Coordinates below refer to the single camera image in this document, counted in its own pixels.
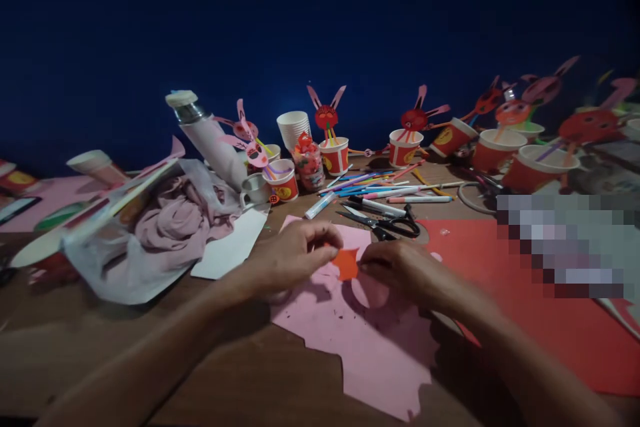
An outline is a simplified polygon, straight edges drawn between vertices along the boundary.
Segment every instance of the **white plastic bag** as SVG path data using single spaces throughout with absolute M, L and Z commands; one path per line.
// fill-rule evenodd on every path
M 239 198 L 223 180 L 210 172 L 198 160 L 180 160 L 180 167 L 193 183 L 198 194 L 216 211 L 230 213 L 239 208 Z M 153 189 L 165 179 L 181 175 L 174 166 L 149 186 Z M 63 237 L 65 255 L 75 269 L 91 286 L 96 295 L 118 304 L 135 305 L 148 302 L 177 280 L 192 264 L 187 262 L 168 272 L 153 265 L 138 239 L 118 218 L 109 213 L 109 207 L 123 198 L 131 188 L 145 179 L 133 180 L 109 196 L 109 204 L 85 221 L 67 231 Z M 215 184 L 225 192 L 222 204 L 213 189 Z

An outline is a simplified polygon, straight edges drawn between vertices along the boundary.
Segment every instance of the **pink cloth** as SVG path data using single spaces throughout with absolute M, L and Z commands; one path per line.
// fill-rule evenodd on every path
M 213 189 L 224 203 L 225 192 Z M 184 175 L 158 187 L 156 200 L 135 226 L 135 236 L 166 271 L 202 257 L 206 243 L 233 232 L 233 222 L 239 216 L 240 210 L 218 214 Z

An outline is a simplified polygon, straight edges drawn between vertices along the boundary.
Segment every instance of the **white mug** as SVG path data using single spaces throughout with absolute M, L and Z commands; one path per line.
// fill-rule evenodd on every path
M 254 173 L 242 182 L 240 189 L 242 210 L 267 203 L 269 197 L 271 197 L 271 186 L 263 178 L 262 173 Z

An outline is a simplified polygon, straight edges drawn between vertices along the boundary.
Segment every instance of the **left hand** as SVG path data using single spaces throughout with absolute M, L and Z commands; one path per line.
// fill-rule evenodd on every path
M 292 222 L 276 238 L 256 244 L 249 258 L 227 276 L 249 289 L 252 297 L 275 294 L 311 277 L 342 247 L 340 232 L 330 222 Z

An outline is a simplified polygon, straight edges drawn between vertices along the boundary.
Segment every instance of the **tabletop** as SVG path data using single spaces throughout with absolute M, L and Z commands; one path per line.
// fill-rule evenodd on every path
M 370 161 L 356 157 L 354 168 Z M 431 183 L 456 180 L 443 163 L 427 162 L 419 171 Z M 411 174 L 405 177 L 418 184 Z M 294 202 L 276 205 L 259 241 L 277 235 L 287 215 L 301 217 L 316 201 L 316 195 L 302 195 Z M 335 213 L 337 207 L 329 205 L 317 218 L 355 227 L 354 222 Z M 487 218 L 459 200 L 414 204 L 413 210 L 418 218 Z M 0 234 L 0 244 L 15 249 L 32 236 Z M 426 244 L 427 232 L 423 230 L 416 241 Z M 152 302 L 129 307 L 101 301 L 83 282 L 35 292 L 27 287 L 26 272 L 19 271 L 0 290 L 0 416 L 38 417 L 57 396 L 144 338 L 208 284 L 185 274 Z M 246 304 L 220 322 L 229 325 L 229 337 L 186 377 L 150 424 L 401 423 L 344 395 L 340 357 L 307 349 L 301 338 L 270 324 L 267 305 Z M 490 368 L 479 361 L 475 346 L 436 319 L 431 323 L 431 335 L 440 345 L 437 366 L 431 372 L 433 383 L 420 388 L 421 413 L 412 425 L 521 424 L 513 399 Z M 604 398 L 623 415 L 638 415 L 636 399 Z

